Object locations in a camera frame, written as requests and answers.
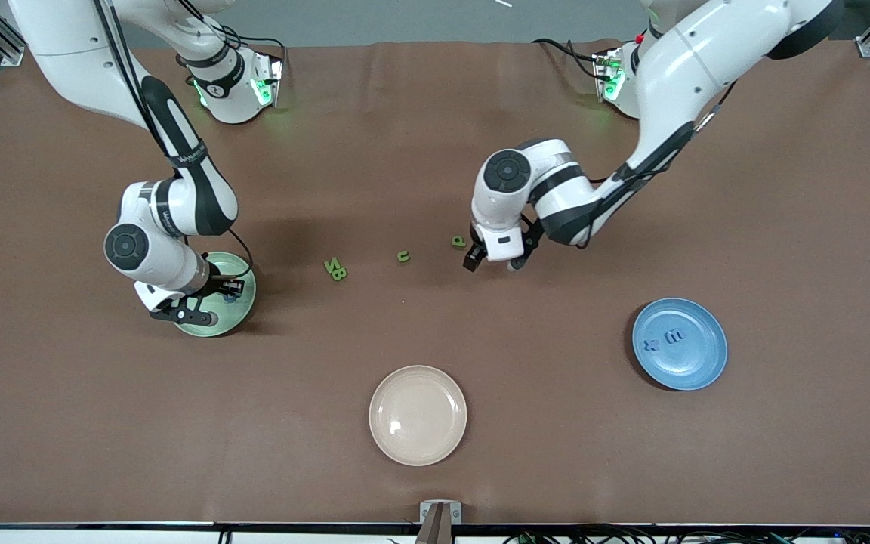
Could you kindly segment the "green plate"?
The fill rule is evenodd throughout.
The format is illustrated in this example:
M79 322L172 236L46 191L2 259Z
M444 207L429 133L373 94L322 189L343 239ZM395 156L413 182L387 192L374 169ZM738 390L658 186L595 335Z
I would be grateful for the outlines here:
M215 312L220 318L213 327L197 325L177 325L180 331L187 335L198 338L211 338L227 334L235 329L251 313L256 296L255 273L248 272L248 262L231 252L207 252L204 254L206 261L215 265L221 275L237 275L245 281L245 290L242 297L236 303L227 304L221 300L218 294L208 296L197 295L203 298L201 309Z

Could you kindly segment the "beige plate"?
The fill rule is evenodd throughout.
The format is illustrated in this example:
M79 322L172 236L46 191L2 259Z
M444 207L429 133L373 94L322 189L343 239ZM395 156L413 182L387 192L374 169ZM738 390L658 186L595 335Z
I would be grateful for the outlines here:
M405 467L446 460L463 441L468 405L459 384L435 367L411 365L382 379L369 404L377 448Z

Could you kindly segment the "blue plate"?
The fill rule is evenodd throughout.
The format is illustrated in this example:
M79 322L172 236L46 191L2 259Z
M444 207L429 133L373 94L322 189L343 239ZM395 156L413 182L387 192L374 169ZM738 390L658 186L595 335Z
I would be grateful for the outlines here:
M680 328L686 338L668 344L665 333ZM662 349L644 351L645 338L659 338ZM716 317L684 298L662 298L639 310L631 330L634 355L641 369L659 385L676 391L697 391L715 382L726 368L729 345Z

